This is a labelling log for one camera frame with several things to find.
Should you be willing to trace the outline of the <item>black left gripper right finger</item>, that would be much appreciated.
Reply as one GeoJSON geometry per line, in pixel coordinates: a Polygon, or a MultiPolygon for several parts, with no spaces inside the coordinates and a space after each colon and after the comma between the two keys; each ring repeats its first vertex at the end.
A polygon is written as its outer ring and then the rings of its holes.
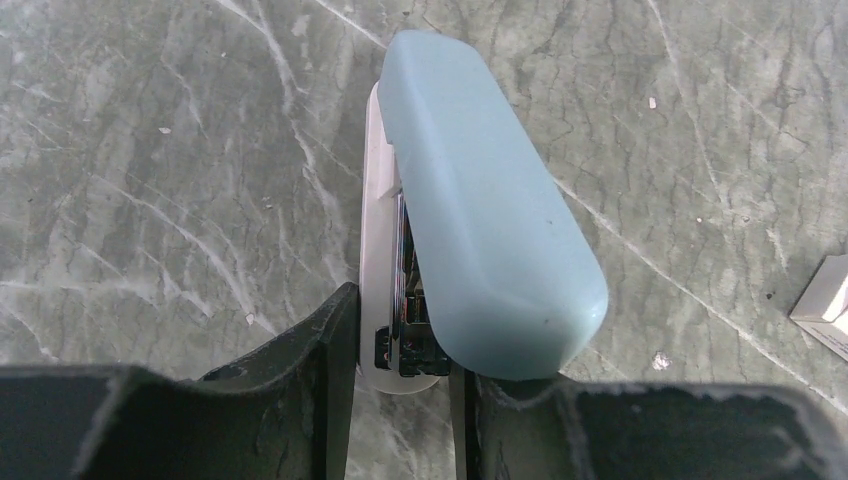
{"type": "Polygon", "coordinates": [[[847,449],[774,385],[449,378],[461,479],[843,479],[847,449]]]}

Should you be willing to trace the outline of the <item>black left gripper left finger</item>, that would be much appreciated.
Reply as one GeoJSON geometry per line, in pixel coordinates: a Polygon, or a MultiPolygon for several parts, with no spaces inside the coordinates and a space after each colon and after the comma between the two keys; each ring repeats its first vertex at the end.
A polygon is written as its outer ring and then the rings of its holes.
{"type": "Polygon", "coordinates": [[[196,380],[132,364],[1,370],[5,479],[341,479],[358,289],[196,380]]]}

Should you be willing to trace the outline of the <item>white staple box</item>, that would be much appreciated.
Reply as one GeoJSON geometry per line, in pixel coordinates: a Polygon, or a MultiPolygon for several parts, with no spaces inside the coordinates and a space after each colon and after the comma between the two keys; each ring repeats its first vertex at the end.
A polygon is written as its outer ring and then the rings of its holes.
{"type": "Polygon", "coordinates": [[[789,318],[847,361],[847,255],[826,256],[789,318]]]}

